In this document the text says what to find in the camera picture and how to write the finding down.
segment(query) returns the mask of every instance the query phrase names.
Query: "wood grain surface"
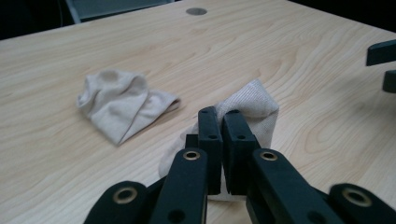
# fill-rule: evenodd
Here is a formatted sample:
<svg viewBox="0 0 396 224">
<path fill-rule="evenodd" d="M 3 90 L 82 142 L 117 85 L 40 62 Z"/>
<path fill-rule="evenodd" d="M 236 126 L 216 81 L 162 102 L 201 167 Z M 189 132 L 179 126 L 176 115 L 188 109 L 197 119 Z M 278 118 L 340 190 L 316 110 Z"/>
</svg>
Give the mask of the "wood grain surface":
<svg viewBox="0 0 396 224">
<path fill-rule="evenodd" d="M 203 7 L 203 16 L 188 15 Z M 187 0 L 0 41 L 0 223 L 82 223 L 110 186 L 150 185 L 199 109 L 258 78 L 280 105 L 272 148 L 325 192 L 362 186 L 396 208 L 395 63 L 365 66 L 396 34 L 281 0 Z M 120 147 L 76 108 L 84 78 L 138 71 L 182 99 Z M 249 223 L 210 202 L 207 223 Z"/>
</svg>

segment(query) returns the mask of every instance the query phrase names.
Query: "cloth fold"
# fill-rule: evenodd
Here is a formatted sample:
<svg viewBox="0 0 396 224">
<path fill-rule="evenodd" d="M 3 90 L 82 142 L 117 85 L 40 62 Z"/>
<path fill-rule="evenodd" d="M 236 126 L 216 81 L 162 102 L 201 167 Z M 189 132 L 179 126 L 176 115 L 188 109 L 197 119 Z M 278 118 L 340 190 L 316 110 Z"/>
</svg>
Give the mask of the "cloth fold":
<svg viewBox="0 0 396 224">
<path fill-rule="evenodd" d="M 256 135 L 260 145 L 267 148 L 271 147 L 279 106 L 258 79 L 250 81 L 241 90 L 216 104 L 215 108 L 218 113 L 219 125 L 221 125 L 222 118 L 227 112 L 235 109 L 239 110 L 244 115 L 250 130 Z M 198 124 L 195 123 L 185 130 L 175 143 L 165 151 L 159 166 L 160 177 L 168 174 L 175 155 L 184 148 L 186 134 L 188 133 L 198 133 Z M 221 194 L 208 198 L 219 201 L 245 199 L 245 197 L 232 196 L 226 193 L 224 175 L 221 179 Z"/>
<path fill-rule="evenodd" d="M 118 70 L 86 76 L 77 99 L 81 112 L 117 146 L 179 105 L 177 96 L 150 90 L 144 75 Z"/>
</svg>

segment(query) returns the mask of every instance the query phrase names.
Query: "towel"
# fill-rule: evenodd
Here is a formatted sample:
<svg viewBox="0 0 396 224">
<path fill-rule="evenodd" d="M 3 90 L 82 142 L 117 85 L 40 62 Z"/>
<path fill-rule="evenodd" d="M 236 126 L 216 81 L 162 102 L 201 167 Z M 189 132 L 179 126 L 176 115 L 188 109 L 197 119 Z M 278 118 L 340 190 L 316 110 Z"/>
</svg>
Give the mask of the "towel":
<svg viewBox="0 0 396 224">
<path fill-rule="evenodd" d="M 118 70 L 86 76 L 77 99 L 81 112 L 116 146 L 179 105 L 177 96 L 150 90 L 144 75 Z"/>
<path fill-rule="evenodd" d="M 244 115 L 250 130 L 256 135 L 260 145 L 266 148 L 271 147 L 279 106 L 258 79 L 250 81 L 241 90 L 216 104 L 215 108 L 218 112 L 219 125 L 221 125 L 222 118 L 227 112 L 239 110 Z M 165 151 L 159 166 L 160 177 L 168 174 L 175 155 L 184 148 L 186 134 L 188 133 L 198 133 L 198 124 L 195 123 L 185 130 L 176 142 Z M 241 201 L 246 197 L 228 194 L 225 188 L 225 177 L 222 174 L 221 194 L 210 195 L 208 198 L 218 201 Z"/>
</svg>

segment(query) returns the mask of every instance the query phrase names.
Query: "textured fabric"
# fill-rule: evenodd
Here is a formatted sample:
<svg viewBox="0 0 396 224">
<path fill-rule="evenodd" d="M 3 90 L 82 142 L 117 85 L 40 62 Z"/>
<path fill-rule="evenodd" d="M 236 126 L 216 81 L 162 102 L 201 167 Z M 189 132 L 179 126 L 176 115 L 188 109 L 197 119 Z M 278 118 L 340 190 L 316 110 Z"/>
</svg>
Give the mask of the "textured fabric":
<svg viewBox="0 0 396 224">
<path fill-rule="evenodd" d="M 150 90 L 142 74 L 106 70 L 86 77 L 77 106 L 118 146 L 179 102 L 173 94 Z"/>
<path fill-rule="evenodd" d="M 244 115 L 250 130 L 256 135 L 260 145 L 267 148 L 271 147 L 279 106 L 258 79 L 252 80 L 228 99 L 216 104 L 215 108 L 218 112 L 219 124 L 227 112 L 235 109 L 239 110 Z M 198 124 L 195 123 L 195 125 L 184 131 L 176 142 L 164 153 L 159 167 L 161 177 L 168 174 L 175 155 L 184 147 L 187 133 L 198 133 Z M 221 187 L 221 194 L 209 196 L 209 199 L 220 201 L 245 199 L 243 196 L 231 196 L 226 193 L 224 175 L 221 179 Z"/>
</svg>

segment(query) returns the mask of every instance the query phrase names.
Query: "cloth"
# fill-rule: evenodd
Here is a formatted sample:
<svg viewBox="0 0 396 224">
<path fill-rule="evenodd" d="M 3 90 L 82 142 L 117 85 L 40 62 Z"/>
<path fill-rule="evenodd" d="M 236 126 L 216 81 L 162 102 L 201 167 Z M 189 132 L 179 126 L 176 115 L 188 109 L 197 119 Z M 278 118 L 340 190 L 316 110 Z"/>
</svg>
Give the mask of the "cloth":
<svg viewBox="0 0 396 224">
<path fill-rule="evenodd" d="M 77 99 L 82 113 L 117 146 L 179 104 L 173 94 L 150 90 L 144 75 L 118 70 L 86 76 Z"/>
<path fill-rule="evenodd" d="M 221 125 L 222 118 L 227 112 L 235 109 L 239 110 L 244 115 L 250 130 L 256 135 L 260 145 L 266 148 L 271 147 L 279 106 L 258 79 L 252 80 L 228 99 L 216 104 L 215 108 L 218 112 L 219 125 Z M 195 125 L 185 130 L 164 153 L 159 166 L 160 177 L 168 174 L 175 155 L 184 148 L 187 133 L 198 133 L 198 124 L 195 123 Z M 222 175 L 221 194 L 209 196 L 208 198 L 219 201 L 245 199 L 243 196 L 229 195 L 225 189 L 225 177 Z"/>
</svg>

